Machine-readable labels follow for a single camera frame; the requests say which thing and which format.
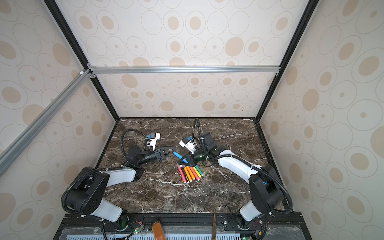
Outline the black white marker pen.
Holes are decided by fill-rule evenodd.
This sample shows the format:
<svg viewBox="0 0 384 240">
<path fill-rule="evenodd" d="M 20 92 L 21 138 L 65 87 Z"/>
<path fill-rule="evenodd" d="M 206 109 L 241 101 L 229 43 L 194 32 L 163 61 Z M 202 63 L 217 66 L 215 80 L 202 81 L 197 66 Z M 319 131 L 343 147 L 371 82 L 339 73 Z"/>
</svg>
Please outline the black white marker pen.
<svg viewBox="0 0 384 240">
<path fill-rule="evenodd" d="M 180 167 L 181 167 L 182 172 L 183 172 L 183 174 L 184 174 L 184 176 L 185 176 L 185 178 L 186 178 L 187 183 L 189 183 L 189 182 L 190 182 L 190 179 L 189 179 L 189 176 L 187 175 L 187 172 L 186 172 L 184 166 L 180 165 Z"/>
</svg>

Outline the blue highlighter pen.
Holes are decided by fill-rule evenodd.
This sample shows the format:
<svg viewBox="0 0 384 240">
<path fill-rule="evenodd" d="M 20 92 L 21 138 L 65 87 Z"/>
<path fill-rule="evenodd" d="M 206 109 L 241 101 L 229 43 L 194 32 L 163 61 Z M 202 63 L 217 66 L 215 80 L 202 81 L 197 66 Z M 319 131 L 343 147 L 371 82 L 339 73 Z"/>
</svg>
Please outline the blue highlighter pen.
<svg viewBox="0 0 384 240">
<path fill-rule="evenodd" d="M 182 157 L 184 157 L 184 156 L 182 156 L 182 155 L 180 155 L 179 153 L 177 153 L 177 152 L 174 152 L 174 155 L 180 160 Z"/>
</svg>

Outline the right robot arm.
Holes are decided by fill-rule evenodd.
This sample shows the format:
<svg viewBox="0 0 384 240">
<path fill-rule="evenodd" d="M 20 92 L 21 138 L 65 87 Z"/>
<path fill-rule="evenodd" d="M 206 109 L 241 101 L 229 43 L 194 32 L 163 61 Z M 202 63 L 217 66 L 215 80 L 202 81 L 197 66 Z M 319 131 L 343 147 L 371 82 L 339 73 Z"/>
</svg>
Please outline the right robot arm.
<svg viewBox="0 0 384 240">
<path fill-rule="evenodd" d="M 178 164 L 188 167 L 195 167 L 204 160 L 217 162 L 248 183 L 251 200 L 235 215 L 235 221 L 242 229 L 249 228 L 257 217 L 267 216 L 272 212 L 290 214 L 293 211 L 292 198 L 272 166 L 255 165 L 223 146 L 196 150 L 184 156 L 178 153 L 174 155 L 179 158 Z"/>
</svg>

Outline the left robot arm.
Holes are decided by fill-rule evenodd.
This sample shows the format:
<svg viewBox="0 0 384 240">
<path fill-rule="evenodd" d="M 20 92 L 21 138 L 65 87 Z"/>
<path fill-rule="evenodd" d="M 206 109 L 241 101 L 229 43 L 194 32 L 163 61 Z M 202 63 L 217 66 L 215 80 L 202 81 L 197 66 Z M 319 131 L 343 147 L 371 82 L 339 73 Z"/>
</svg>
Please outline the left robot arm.
<svg viewBox="0 0 384 240">
<path fill-rule="evenodd" d="M 171 155 L 181 157 L 175 147 L 143 151 L 133 146 L 124 154 L 126 161 L 119 167 L 85 167 L 63 193 L 62 208 L 67 213 L 91 215 L 122 228 L 128 222 L 127 211 L 104 199 L 106 188 L 138 181 L 145 171 L 144 164 L 161 162 Z"/>
</svg>

